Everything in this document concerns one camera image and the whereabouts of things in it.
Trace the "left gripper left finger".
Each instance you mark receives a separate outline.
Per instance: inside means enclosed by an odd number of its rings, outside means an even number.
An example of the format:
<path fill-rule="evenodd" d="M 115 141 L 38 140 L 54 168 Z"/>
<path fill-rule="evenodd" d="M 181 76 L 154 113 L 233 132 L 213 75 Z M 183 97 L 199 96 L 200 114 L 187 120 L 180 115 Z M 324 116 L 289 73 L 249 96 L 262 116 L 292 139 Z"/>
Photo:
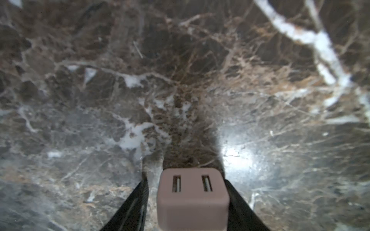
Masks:
<path fill-rule="evenodd" d="M 143 173 L 140 183 L 101 231 L 143 231 L 148 197 L 148 180 Z"/>

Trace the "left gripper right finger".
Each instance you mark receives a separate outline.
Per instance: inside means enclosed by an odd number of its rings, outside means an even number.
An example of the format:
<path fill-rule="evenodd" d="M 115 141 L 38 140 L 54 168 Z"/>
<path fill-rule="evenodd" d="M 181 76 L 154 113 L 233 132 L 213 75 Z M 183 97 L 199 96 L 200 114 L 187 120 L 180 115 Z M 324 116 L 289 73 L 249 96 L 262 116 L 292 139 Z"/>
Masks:
<path fill-rule="evenodd" d="M 224 180 L 230 197 L 227 231 L 270 231 L 230 181 Z"/>

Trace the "pink plug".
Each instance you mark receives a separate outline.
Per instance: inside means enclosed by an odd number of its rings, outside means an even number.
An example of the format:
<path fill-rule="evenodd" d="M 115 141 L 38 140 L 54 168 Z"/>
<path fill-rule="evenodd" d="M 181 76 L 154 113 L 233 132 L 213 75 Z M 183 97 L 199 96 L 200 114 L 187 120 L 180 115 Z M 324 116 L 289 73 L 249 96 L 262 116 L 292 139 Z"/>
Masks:
<path fill-rule="evenodd" d="M 157 193 L 162 231 L 225 231 L 230 197 L 215 168 L 168 168 Z"/>

